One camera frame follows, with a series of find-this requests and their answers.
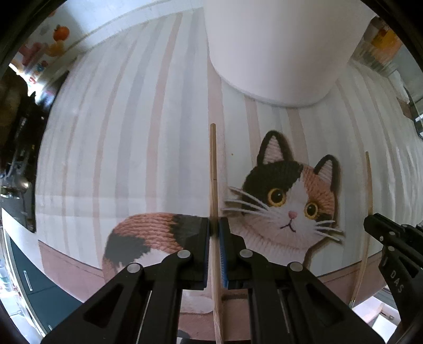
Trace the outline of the white utensil holder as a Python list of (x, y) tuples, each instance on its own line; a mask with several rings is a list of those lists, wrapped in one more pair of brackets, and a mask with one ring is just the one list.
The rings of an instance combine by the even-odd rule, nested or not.
[(205, 1), (209, 57), (245, 95), (304, 107), (345, 70), (375, 13), (362, 1)]

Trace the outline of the orange box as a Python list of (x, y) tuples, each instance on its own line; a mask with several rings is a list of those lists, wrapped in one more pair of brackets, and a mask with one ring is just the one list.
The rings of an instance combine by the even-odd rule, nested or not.
[(382, 54), (393, 57), (402, 46), (402, 41), (392, 29), (380, 29), (371, 44)]

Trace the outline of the striped cat table mat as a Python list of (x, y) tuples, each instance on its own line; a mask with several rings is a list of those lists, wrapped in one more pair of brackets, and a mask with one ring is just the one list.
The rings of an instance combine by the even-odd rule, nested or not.
[[(300, 262), (347, 305), (384, 286), (379, 212), (422, 221), (422, 68), (375, 13), (329, 93), (287, 107), (225, 82), (209, 57), (205, 1), (167, 1), (150, 20), (78, 57), (42, 139), (36, 232), (45, 274), (84, 302), (127, 264), (178, 251), (172, 233), (210, 215), (210, 125), (219, 215), (270, 262)], [(393, 57), (372, 39), (392, 29)]]

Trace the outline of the fruit wall sticker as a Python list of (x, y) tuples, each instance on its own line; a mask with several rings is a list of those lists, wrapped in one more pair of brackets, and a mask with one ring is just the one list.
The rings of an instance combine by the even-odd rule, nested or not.
[(42, 28), (41, 32), (51, 33), (52, 42), (25, 42), (18, 50), (20, 71), (30, 85), (35, 85), (47, 68), (64, 54), (65, 41), (70, 37), (70, 29), (60, 24), (54, 29)]

